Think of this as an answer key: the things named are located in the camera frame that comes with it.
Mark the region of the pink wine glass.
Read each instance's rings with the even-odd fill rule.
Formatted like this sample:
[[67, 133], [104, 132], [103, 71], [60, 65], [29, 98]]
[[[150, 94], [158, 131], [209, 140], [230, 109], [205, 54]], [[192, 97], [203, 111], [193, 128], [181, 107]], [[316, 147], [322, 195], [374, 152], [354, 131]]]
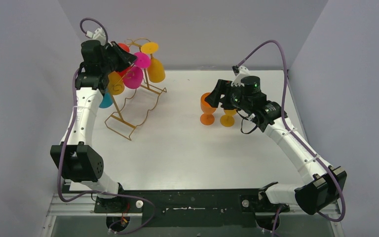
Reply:
[[131, 67], [123, 77], [123, 83], [130, 89], [137, 89], [144, 77], [143, 69], [148, 68], [151, 65], [151, 60], [148, 55], [142, 52], [136, 52], [137, 60], [134, 66]]

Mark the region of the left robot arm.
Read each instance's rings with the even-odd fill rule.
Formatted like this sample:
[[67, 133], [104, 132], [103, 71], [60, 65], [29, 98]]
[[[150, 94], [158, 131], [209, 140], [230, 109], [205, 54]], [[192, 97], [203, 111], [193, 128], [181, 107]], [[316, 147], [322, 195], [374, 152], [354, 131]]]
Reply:
[[[58, 168], [57, 193], [71, 202], [85, 194], [95, 194], [96, 204], [115, 213], [127, 207], [122, 185], [104, 172], [103, 158], [92, 148], [92, 134], [99, 106], [109, 84], [109, 74], [127, 69], [137, 57], [116, 42], [101, 44], [91, 39], [81, 44], [83, 61], [72, 79], [73, 108], [68, 128], [50, 156]], [[62, 194], [63, 180], [81, 183], [89, 189], [72, 198]]]

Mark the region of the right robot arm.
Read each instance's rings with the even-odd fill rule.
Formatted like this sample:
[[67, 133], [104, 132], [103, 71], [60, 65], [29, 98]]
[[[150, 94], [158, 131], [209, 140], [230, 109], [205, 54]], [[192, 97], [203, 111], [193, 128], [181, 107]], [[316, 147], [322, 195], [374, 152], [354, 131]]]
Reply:
[[315, 152], [307, 151], [307, 143], [281, 106], [268, 100], [261, 91], [259, 77], [244, 77], [241, 86], [219, 79], [204, 100], [213, 108], [245, 112], [247, 115], [243, 119], [254, 123], [273, 140], [297, 169], [302, 185], [274, 182], [261, 189], [258, 204], [263, 211], [272, 211], [278, 204], [293, 204], [314, 215], [341, 198], [340, 191], [347, 178], [345, 169], [334, 167]]

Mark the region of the orange wine glass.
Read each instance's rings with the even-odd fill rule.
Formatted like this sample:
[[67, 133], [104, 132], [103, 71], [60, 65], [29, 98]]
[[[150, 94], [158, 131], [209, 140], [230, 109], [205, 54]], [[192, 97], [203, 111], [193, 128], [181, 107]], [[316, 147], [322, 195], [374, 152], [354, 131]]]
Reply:
[[215, 121], [213, 113], [216, 111], [216, 108], [211, 107], [206, 101], [206, 97], [210, 95], [210, 92], [204, 93], [200, 98], [200, 107], [203, 114], [200, 116], [200, 122], [203, 125], [212, 125]]

